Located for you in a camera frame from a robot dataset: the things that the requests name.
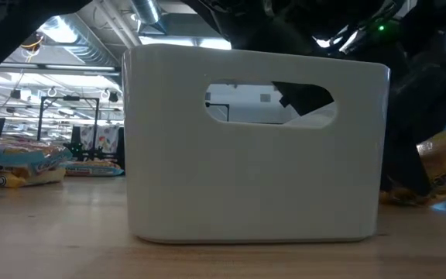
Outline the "yellow noodle packet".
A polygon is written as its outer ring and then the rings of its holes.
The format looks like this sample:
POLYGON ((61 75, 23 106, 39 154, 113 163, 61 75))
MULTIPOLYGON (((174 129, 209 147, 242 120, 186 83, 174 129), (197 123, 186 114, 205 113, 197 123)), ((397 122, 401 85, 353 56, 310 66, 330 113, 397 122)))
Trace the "yellow noodle packet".
POLYGON ((35 176, 58 167, 71 157, 72 153, 63 145, 0 136, 0 172, 35 176))

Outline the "white patterned cloth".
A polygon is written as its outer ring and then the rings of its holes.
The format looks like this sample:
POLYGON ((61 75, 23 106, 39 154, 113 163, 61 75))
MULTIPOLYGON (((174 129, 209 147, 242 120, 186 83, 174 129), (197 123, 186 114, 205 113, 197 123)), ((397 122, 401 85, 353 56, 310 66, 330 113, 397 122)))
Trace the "white patterned cloth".
POLYGON ((115 153, 118 148, 119 126, 98 126, 93 145, 93 126, 80 126, 80 140, 85 150, 102 148, 103 153, 115 153))

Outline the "white plastic bin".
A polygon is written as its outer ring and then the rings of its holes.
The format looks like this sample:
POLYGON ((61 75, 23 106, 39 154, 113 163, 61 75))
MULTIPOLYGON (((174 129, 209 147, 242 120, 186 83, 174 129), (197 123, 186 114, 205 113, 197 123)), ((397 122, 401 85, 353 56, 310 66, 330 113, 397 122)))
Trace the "white plastic bin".
POLYGON ((361 240, 377 227, 390 82, 383 64, 150 44, 122 76, 129 229, 158 243, 361 240), (222 122, 219 80, 325 88, 322 127, 222 122))

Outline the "small silver spiral duct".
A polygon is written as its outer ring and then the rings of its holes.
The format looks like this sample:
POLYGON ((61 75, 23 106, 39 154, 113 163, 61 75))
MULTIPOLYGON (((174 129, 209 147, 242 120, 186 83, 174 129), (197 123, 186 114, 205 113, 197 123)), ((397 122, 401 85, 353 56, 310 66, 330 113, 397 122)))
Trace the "small silver spiral duct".
POLYGON ((130 2, 141 23, 152 25, 160 20, 161 11, 156 0, 130 0, 130 2))

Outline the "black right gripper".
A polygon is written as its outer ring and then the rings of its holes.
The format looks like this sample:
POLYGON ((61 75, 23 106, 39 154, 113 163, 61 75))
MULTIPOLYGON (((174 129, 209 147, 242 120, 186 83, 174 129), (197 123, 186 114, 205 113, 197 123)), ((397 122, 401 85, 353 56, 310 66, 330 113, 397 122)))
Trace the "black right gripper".
POLYGON ((446 38, 446 0, 417 0, 398 20, 394 43, 404 68, 388 61, 393 83, 389 93, 380 189, 394 184, 428 194, 431 185, 417 145, 446 127, 446 46, 430 48, 437 35, 446 38))

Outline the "black metal frame stand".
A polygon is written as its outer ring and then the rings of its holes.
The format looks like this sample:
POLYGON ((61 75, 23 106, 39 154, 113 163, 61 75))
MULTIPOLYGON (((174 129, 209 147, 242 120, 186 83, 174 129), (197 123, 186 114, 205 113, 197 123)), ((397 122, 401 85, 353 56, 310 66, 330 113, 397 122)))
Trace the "black metal frame stand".
POLYGON ((36 139, 38 141, 41 140, 41 133, 42 133, 42 124, 43 124, 43 113, 50 105, 52 105, 56 100, 64 100, 68 102, 79 102, 80 100, 84 101, 94 101, 96 103, 95 106, 93 106, 95 115, 94 115, 94 125, 93 125, 93 143, 92 146, 95 147, 96 142, 96 136, 98 131, 98 117, 99 117, 99 105, 100 105, 100 98, 91 98, 91 97, 79 97, 79 96, 72 96, 72 95, 65 95, 63 97, 49 97, 44 96, 40 99, 40 105, 39 105, 39 118, 38 118, 38 127, 37 127, 37 134, 36 139), (52 102, 48 104, 48 106, 45 106, 46 100, 51 100, 52 102))

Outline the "yellow noodle packet mid-left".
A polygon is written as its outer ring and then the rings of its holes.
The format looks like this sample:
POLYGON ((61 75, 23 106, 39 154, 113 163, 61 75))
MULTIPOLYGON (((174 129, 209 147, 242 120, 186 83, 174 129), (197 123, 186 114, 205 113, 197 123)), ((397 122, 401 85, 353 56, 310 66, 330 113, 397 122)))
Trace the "yellow noodle packet mid-left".
POLYGON ((115 177, 124 174, 124 170, 111 161, 67 161, 60 166, 67 176, 115 177))

